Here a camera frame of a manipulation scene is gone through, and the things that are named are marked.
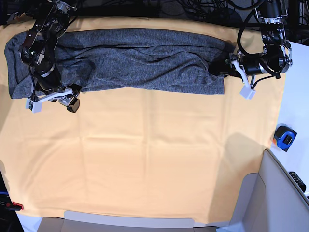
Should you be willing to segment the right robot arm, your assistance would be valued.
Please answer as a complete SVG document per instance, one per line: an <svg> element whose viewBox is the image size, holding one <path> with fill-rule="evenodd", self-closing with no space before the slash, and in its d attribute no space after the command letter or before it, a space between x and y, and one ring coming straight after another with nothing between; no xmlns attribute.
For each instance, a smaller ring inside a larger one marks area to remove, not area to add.
<svg viewBox="0 0 309 232"><path fill-rule="evenodd" d="M40 112L46 101L57 101L72 113L79 109L81 86L62 84L55 59L58 39L73 23L71 15L78 3L77 0L47 0L41 3L35 23L20 47L21 60L27 64L32 81L26 108L33 113Z"/></svg>

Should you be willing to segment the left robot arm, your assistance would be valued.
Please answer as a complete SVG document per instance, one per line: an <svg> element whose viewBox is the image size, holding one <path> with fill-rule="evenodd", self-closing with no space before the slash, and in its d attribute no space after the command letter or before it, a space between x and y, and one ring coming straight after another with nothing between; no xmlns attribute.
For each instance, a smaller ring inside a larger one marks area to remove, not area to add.
<svg viewBox="0 0 309 232"><path fill-rule="evenodd" d="M247 76L268 73L280 78L280 74L286 72L292 66L291 45L286 39L284 22L287 9L281 0L259 0L250 7L239 7L233 2L230 5L239 10L250 10L250 13L240 28L237 36L238 53L230 54L229 58L212 63L209 72L214 75L224 74L241 77L236 69L239 65ZM260 22L260 32L263 42L261 53L251 54L241 44L241 37L249 20L255 15Z"/></svg>

